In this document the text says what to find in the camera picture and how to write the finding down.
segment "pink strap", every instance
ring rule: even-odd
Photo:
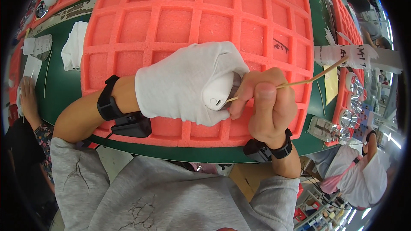
[[[356,159],[360,161],[362,159],[362,156],[359,155],[356,157]],[[342,177],[355,165],[356,163],[352,161],[350,166],[342,174],[324,179],[324,181],[321,183],[321,186],[320,186],[321,190],[327,194],[332,194],[332,193],[337,192],[338,183],[341,181]]]

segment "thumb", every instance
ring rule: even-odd
[[[273,126],[273,107],[277,96],[277,89],[271,83],[262,82],[254,90],[255,121],[258,125]]]

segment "human hand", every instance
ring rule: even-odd
[[[21,95],[20,102],[23,107],[23,115],[36,130],[42,123],[37,110],[36,94],[34,92],[34,80],[31,77],[24,76],[20,81]]]
[[[148,118],[181,118],[182,121],[213,126],[227,119],[229,112],[208,109],[202,92],[210,81],[229,72],[240,76],[249,72],[233,43],[189,45],[137,71],[135,90],[138,106]]]
[[[254,96],[253,115],[248,126],[250,135],[272,149],[283,146],[285,130],[297,114],[294,90],[291,87],[276,89],[284,83],[287,79],[279,68],[262,73],[251,71],[244,75],[236,93],[238,99],[230,106],[231,118],[237,119]]]

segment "white cotton glove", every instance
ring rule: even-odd
[[[202,92],[212,80],[249,72],[231,42],[192,44],[136,73],[135,89],[141,113],[148,117],[181,118],[205,126],[227,119],[227,110],[205,107]]]

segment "wooden stick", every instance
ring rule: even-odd
[[[343,62],[345,62],[348,59],[348,56],[344,56],[341,60],[339,60],[338,62],[336,62],[335,64],[331,65],[329,68],[323,70],[322,72],[320,72],[319,74],[315,75],[314,77],[312,77],[309,80],[302,80],[302,81],[298,81],[298,82],[294,82],[294,83],[285,83],[285,84],[281,84],[277,86],[277,89],[280,88],[285,88],[288,86],[295,86],[295,85],[301,85],[301,84],[308,84],[311,83],[315,80],[318,80],[319,78],[321,78],[322,76],[324,76],[325,74],[329,73],[331,70],[335,69],[338,65],[342,64]],[[238,96],[235,96],[233,98],[230,98],[229,100],[226,100],[227,102],[231,102],[234,100],[237,100]]]
[[[50,60],[51,60],[51,53],[53,53],[53,50],[50,51],[49,62],[47,63],[46,77],[44,78],[44,93],[43,93],[43,98],[46,98],[46,81],[47,81],[47,73],[49,72],[49,64],[50,64]]]

